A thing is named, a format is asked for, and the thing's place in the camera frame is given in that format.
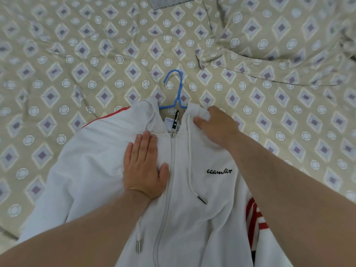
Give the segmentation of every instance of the zip-up hoodie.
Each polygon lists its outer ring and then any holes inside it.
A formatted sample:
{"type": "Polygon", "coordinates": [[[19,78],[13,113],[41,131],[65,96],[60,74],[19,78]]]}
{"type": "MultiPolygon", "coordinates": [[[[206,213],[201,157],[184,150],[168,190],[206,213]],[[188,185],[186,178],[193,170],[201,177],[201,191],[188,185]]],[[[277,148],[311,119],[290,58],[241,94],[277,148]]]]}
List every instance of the zip-up hoodie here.
{"type": "MultiPolygon", "coordinates": [[[[194,125],[195,116],[210,118],[206,109],[188,104],[173,137],[159,115],[157,100],[148,98],[83,127],[51,168],[45,192],[19,241],[122,194],[125,149],[136,134],[148,130],[157,135],[157,167],[168,163],[171,177],[138,221],[116,266],[253,266],[251,249],[258,249],[253,242],[261,215],[254,214],[256,208],[250,212],[251,194],[231,155],[194,125]]],[[[268,226],[264,230],[269,236],[259,266],[286,266],[268,226]]]]}

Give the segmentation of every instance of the metal aglet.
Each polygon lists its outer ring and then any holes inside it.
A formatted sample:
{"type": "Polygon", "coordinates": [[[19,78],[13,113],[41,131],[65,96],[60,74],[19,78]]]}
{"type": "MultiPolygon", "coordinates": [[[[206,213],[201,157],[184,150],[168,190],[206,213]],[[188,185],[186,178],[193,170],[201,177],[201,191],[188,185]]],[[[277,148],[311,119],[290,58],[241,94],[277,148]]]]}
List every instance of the metal aglet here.
{"type": "Polygon", "coordinates": [[[200,199],[202,202],[204,202],[204,204],[207,204],[207,202],[205,200],[203,200],[202,197],[199,195],[198,195],[198,199],[200,199]]]}
{"type": "Polygon", "coordinates": [[[136,251],[137,251],[137,254],[140,254],[140,252],[141,252],[140,242],[141,242],[141,241],[137,241],[137,243],[136,243],[136,251]]]}

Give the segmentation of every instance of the hand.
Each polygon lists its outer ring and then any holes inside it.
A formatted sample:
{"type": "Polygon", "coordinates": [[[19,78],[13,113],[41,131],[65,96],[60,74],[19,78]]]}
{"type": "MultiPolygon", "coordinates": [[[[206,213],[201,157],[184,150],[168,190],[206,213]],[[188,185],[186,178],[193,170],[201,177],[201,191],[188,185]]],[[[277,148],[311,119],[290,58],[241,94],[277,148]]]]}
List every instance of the hand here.
{"type": "Polygon", "coordinates": [[[149,131],[136,136],[135,143],[130,142],[123,158],[123,186],[125,191],[138,190],[150,200],[159,197],[165,190],[169,179],[169,167],[162,164],[158,173],[157,137],[149,131]]]}
{"type": "Polygon", "coordinates": [[[210,112],[209,121],[200,117],[195,117],[193,121],[208,139],[226,149],[230,140],[237,136],[239,123],[216,106],[207,110],[210,112]]]}

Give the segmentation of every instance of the embroidered logo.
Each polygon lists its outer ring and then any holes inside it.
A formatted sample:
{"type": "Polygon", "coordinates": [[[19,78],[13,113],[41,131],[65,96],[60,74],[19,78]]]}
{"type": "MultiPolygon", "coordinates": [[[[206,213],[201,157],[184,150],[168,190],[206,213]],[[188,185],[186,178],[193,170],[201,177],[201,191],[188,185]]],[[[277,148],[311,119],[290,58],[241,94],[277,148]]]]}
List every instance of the embroidered logo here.
{"type": "Polygon", "coordinates": [[[233,170],[232,169],[226,169],[224,171],[218,171],[218,170],[207,170],[207,173],[210,173],[210,174],[224,174],[224,173],[231,173],[233,170]]]}

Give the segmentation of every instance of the bed sheet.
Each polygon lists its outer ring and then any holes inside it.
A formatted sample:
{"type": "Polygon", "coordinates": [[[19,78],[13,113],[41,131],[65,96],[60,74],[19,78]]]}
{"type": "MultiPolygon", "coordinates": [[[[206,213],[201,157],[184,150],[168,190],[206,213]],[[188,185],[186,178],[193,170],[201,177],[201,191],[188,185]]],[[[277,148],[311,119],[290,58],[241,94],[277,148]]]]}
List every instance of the bed sheet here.
{"type": "MultiPolygon", "coordinates": [[[[336,87],[281,84],[195,56],[211,34],[201,0],[1,0],[0,223],[18,236],[64,144],[86,123],[148,96],[216,105],[275,155],[356,199],[356,76],[336,87]]],[[[354,62],[349,66],[355,69],[354,62]]],[[[175,109],[162,111],[172,117],[175,109]]]]}

